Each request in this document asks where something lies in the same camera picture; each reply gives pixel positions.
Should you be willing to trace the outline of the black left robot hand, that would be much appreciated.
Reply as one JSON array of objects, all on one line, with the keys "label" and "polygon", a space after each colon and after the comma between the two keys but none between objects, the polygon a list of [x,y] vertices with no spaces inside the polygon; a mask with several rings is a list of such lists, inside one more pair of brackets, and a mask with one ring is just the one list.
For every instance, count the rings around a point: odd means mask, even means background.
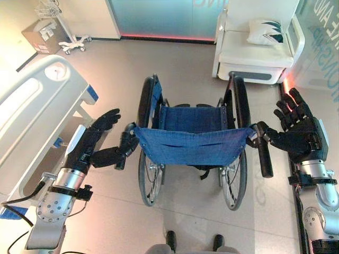
[{"label": "black left robot hand", "polygon": [[62,168],[70,168],[87,174],[89,167],[95,168],[115,165],[117,170],[123,170],[126,158],[136,149],[139,139],[131,130],[135,123],[126,126],[121,133],[118,147],[95,151],[95,146],[105,131],[110,130],[120,119],[120,110],[114,108],[101,115],[89,128],[85,129],[75,148],[66,155]]}]

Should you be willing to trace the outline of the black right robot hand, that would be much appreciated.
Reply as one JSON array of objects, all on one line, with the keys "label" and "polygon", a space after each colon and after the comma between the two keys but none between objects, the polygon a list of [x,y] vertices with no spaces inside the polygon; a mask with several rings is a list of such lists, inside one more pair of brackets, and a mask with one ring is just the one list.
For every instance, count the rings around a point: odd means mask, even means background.
[{"label": "black right robot hand", "polygon": [[326,161],[328,144],[319,120],[313,116],[308,104],[296,88],[277,101],[273,113],[279,118],[282,132],[264,127],[270,144],[288,153],[299,164],[303,161]]}]

